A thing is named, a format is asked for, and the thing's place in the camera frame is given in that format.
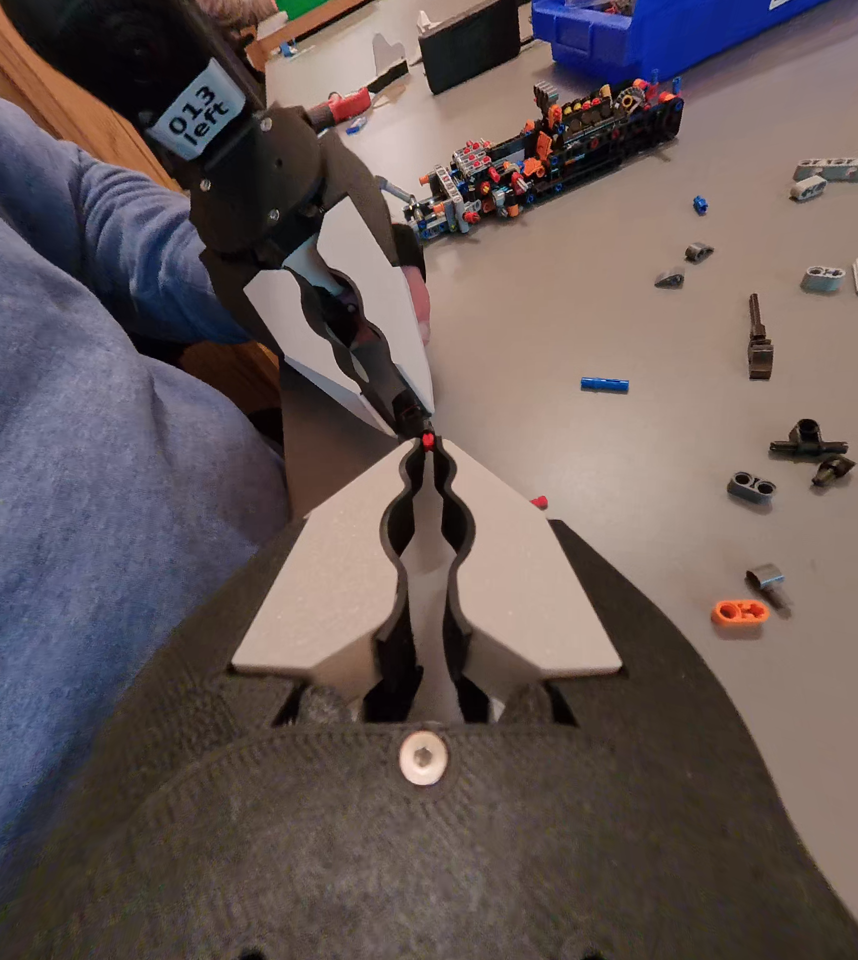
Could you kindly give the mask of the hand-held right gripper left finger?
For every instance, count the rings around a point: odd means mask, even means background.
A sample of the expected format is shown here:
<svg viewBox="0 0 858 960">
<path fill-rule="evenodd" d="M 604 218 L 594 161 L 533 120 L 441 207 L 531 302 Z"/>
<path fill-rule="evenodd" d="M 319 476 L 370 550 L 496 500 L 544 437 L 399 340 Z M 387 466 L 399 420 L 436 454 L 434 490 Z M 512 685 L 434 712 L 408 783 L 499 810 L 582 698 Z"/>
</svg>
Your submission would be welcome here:
<svg viewBox="0 0 858 960">
<path fill-rule="evenodd" d="M 231 666 L 336 690 L 370 722 L 411 711 L 423 679 L 402 555 L 423 442 L 409 440 L 311 510 Z"/>
</svg>

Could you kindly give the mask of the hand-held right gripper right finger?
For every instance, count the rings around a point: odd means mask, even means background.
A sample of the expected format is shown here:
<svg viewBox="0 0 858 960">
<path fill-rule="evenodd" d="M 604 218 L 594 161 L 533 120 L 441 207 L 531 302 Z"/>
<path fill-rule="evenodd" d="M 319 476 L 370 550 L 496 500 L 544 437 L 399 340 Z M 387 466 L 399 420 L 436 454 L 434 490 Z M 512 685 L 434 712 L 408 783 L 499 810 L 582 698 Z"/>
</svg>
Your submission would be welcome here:
<svg viewBox="0 0 858 960">
<path fill-rule="evenodd" d="M 436 438 L 447 575 L 443 649 L 461 718 L 528 686 L 609 676 L 623 661 L 549 520 L 455 443 Z"/>
</svg>

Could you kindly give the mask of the person's left forearm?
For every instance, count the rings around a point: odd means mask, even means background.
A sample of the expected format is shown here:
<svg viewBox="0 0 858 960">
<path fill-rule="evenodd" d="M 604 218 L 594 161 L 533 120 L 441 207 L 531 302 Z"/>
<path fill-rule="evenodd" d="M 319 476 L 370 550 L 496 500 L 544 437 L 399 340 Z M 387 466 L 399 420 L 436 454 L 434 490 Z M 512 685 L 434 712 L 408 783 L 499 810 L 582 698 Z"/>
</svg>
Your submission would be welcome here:
<svg viewBox="0 0 858 960">
<path fill-rule="evenodd" d="M 0 218 L 130 334 L 181 345 L 252 339 L 213 291 L 182 194 L 54 138 L 2 98 Z"/>
</svg>

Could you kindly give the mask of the orange two-hole lego beam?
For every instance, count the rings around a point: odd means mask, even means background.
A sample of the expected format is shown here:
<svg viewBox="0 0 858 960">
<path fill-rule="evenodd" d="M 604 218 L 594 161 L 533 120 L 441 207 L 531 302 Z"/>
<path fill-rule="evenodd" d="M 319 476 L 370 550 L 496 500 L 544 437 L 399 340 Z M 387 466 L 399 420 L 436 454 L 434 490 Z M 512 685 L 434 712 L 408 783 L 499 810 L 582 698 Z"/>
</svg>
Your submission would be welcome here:
<svg viewBox="0 0 858 960">
<path fill-rule="evenodd" d="M 710 619 L 726 630 L 749 630 L 770 618 L 770 606 L 757 599 L 723 600 L 712 607 Z"/>
</svg>

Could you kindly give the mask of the lego chassis model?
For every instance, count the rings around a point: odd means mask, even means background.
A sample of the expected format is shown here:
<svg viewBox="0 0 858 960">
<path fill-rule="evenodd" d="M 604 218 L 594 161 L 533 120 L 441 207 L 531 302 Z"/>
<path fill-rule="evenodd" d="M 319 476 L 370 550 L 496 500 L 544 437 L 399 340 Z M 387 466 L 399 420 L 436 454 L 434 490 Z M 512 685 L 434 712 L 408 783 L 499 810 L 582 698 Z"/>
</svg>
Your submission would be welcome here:
<svg viewBox="0 0 858 960">
<path fill-rule="evenodd" d="M 604 84 L 564 102 L 547 81 L 533 86 L 537 117 L 515 136 L 471 138 L 420 179 L 424 198 L 403 196 L 405 223 L 422 242 L 467 234 L 481 220 L 523 210 L 608 174 L 674 140 L 682 124 L 682 78 Z"/>
</svg>

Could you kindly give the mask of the grey lego pin connector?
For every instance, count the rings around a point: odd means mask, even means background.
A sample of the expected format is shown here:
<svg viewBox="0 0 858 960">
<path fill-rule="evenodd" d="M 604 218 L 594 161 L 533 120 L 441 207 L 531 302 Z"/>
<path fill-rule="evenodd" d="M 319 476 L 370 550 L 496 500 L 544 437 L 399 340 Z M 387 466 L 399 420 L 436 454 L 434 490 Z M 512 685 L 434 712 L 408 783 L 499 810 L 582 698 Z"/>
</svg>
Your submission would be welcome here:
<svg viewBox="0 0 858 960">
<path fill-rule="evenodd" d="M 746 570 L 747 584 L 775 609 L 783 611 L 791 606 L 784 589 L 785 576 L 775 564 L 761 563 Z"/>
</svg>

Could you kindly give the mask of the dark grey two-hole lego beam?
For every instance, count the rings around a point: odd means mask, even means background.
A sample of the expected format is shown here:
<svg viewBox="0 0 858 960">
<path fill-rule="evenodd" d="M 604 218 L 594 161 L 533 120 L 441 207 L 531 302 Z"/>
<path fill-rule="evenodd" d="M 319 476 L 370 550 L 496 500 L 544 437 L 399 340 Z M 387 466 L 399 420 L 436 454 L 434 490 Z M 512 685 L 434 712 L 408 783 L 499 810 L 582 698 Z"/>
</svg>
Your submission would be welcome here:
<svg viewBox="0 0 858 960">
<path fill-rule="evenodd" d="M 730 496 L 755 506 L 770 505 L 777 490 L 773 482 L 747 471 L 736 471 L 726 484 Z"/>
</svg>

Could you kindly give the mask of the black lego cross connector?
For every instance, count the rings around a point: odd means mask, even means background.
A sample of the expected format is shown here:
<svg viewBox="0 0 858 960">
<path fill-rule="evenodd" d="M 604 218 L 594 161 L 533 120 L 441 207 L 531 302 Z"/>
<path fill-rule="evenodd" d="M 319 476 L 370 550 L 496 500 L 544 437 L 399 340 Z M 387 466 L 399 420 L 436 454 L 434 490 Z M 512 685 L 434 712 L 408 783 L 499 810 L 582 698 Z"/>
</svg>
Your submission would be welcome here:
<svg viewBox="0 0 858 960">
<path fill-rule="evenodd" d="M 770 442 L 772 456 L 788 459 L 825 460 L 845 456 L 849 445 L 844 440 L 825 440 L 819 423 L 812 418 L 802 418 L 790 430 L 788 438 Z"/>
</svg>

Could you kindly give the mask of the long grey lego beam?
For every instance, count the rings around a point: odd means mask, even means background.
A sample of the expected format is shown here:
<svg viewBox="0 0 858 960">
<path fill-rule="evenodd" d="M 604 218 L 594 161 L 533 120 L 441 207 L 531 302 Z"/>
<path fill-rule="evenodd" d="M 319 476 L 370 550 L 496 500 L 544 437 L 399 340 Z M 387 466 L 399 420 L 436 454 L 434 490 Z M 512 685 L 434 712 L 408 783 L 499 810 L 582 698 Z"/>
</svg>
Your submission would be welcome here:
<svg viewBox="0 0 858 960">
<path fill-rule="evenodd" d="M 793 181 L 814 176 L 828 183 L 858 183 L 858 157 L 810 158 L 796 164 Z"/>
</svg>

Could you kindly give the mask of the person's left hand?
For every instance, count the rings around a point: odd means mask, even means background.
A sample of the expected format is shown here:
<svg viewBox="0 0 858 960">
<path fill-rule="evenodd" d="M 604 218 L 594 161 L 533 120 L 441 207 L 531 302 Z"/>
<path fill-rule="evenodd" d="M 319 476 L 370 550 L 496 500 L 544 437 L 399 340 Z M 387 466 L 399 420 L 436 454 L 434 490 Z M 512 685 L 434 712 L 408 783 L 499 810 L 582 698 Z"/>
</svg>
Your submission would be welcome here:
<svg viewBox="0 0 858 960">
<path fill-rule="evenodd" d="M 409 286 L 412 308 L 421 342 L 423 346 L 428 346 L 431 339 L 431 299 L 423 272 L 416 266 L 403 266 L 401 269 Z"/>
</svg>

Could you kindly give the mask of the red black hand tool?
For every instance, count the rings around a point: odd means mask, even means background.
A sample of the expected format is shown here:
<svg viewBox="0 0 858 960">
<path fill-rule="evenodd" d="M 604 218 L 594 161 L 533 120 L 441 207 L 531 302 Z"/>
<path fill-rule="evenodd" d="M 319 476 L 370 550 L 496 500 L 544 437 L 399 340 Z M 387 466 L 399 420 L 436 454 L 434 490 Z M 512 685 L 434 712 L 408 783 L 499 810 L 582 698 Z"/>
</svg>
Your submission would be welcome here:
<svg viewBox="0 0 858 960">
<path fill-rule="evenodd" d="M 364 86 L 351 94 L 331 94 L 326 101 L 308 108 L 306 116 L 314 132 L 321 134 L 365 114 L 372 104 L 371 91 Z"/>
</svg>

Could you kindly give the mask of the grey wedge plate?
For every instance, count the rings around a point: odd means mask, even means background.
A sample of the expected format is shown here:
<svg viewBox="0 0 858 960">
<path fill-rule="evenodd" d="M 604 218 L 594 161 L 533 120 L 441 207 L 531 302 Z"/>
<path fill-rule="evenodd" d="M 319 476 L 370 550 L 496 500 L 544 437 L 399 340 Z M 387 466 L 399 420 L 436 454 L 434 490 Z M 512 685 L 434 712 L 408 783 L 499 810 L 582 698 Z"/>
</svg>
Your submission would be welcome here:
<svg viewBox="0 0 858 960">
<path fill-rule="evenodd" d="M 407 76 L 410 66 L 406 47 L 401 41 L 389 42 L 383 33 L 376 32 L 371 47 L 376 74 L 366 89 L 371 100 L 375 100 L 388 86 Z"/>
</svg>

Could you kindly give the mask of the green bin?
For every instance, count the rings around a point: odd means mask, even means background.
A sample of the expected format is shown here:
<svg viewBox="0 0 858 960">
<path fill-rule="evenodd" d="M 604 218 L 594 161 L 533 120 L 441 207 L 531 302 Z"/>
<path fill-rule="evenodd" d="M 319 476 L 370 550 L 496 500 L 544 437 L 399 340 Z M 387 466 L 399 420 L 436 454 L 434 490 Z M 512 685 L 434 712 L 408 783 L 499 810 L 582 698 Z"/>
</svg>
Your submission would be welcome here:
<svg viewBox="0 0 858 960">
<path fill-rule="evenodd" d="M 279 12 L 288 16 L 287 25 L 301 27 L 303 32 L 326 26 L 370 1 L 274 1 Z"/>
</svg>

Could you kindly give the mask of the person's blue sweater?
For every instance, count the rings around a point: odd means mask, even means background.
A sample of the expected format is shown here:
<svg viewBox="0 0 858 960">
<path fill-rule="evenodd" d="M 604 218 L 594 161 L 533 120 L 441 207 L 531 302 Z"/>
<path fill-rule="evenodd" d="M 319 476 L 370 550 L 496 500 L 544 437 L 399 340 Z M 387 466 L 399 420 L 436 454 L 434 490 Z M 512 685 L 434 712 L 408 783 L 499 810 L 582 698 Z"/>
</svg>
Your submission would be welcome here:
<svg viewBox="0 0 858 960">
<path fill-rule="evenodd" d="M 0 218 L 0 901 L 120 690 L 285 519 L 247 417 Z"/>
</svg>

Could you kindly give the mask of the blue bin white label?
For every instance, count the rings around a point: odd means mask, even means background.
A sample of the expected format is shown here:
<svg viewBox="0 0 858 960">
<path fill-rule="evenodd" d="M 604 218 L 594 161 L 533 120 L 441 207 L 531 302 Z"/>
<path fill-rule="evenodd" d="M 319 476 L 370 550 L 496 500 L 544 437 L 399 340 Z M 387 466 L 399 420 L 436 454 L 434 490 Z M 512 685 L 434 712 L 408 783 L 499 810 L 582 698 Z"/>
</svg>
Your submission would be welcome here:
<svg viewBox="0 0 858 960">
<path fill-rule="evenodd" d="M 662 81 L 819 5 L 818 1 L 531 2 L 533 36 L 559 66 L 592 79 Z"/>
</svg>

